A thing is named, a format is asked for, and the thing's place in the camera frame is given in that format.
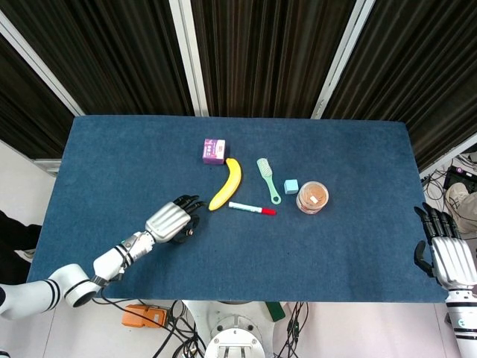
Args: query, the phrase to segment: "blue tablecloth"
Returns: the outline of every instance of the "blue tablecloth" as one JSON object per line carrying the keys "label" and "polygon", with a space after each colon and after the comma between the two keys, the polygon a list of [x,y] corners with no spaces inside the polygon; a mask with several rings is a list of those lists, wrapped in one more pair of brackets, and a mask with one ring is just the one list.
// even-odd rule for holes
{"label": "blue tablecloth", "polygon": [[[84,116],[75,119],[29,280],[92,262],[143,230],[182,194],[205,200],[228,177],[202,163],[205,138],[227,141],[243,178],[233,200],[261,216],[199,211],[183,245],[155,245],[106,295],[232,301],[441,302],[445,291],[413,264],[424,197],[404,124],[351,120]],[[267,157],[282,195],[274,206],[256,160]],[[324,183],[327,206],[308,216],[285,179]]]}

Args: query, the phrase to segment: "yellow banana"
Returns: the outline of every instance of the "yellow banana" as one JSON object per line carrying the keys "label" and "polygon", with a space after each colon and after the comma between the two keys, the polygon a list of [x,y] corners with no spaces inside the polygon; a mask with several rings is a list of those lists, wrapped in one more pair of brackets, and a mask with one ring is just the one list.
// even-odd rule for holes
{"label": "yellow banana", "polygon": [[209,210],[217,210],[219,207],[224,205],[227,200],[236,192],[237,188],[239,187],[240,180],[241,180],[241,169],[240,164],[237,160],[233,158],[227,158],[225,163],[229,167],[229,178],[225,182],[222,189],[215,194],[214,198],[210,201]]}

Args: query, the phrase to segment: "black pants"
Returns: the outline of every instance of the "black pants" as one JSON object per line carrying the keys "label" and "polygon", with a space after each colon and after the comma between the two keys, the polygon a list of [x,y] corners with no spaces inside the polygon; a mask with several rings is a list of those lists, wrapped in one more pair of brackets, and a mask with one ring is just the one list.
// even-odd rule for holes
{"label": "black pants", "polygon": [[0,283],[18,285],[26,282],[30,263],[14,250],[35,248],[41,229],[39,225],[24,226],[0,210]]}

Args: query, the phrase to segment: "blue cube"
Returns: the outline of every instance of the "blue cube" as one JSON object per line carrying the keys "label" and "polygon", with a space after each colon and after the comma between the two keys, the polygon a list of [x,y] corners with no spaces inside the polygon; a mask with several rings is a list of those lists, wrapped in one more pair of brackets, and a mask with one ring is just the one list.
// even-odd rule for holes
{"label": "blue cube", "polygon": [[296,194],[298,192],[298,180],[285,180],[285,194]]}

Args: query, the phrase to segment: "robotic arm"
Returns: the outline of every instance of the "robotic arm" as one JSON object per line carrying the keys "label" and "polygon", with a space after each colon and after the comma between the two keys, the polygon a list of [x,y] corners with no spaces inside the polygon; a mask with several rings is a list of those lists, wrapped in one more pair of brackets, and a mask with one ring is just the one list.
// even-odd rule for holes
{"label": "robotic arm", "polygon": [[423,206],[426,211],[414,210],[423,223],[432,263],[423,258],[424,241],[414,250],[414,263],[449,292],[446,305],[462,358],[477,357],[477,298],[472,293],[477,271],[472,254],[449,214]]}
{"label": "robotic arm", "polygon": [[73,263],[59,268],[47,280],[18,286],[0,284],[0,316],[19,319],[42,313],[54,309],[61,298],[70,307],[84,305],[101,288],[121,280],[124,271],[151,251],[154,244],[171,240],[181,243],[193,235],[199,217],[192,213],[205,205],[196,201],[198,198],[183,195],[164,205],[146,221],[145,231],[133,234],[94,261],[95,276],[91,280]]}

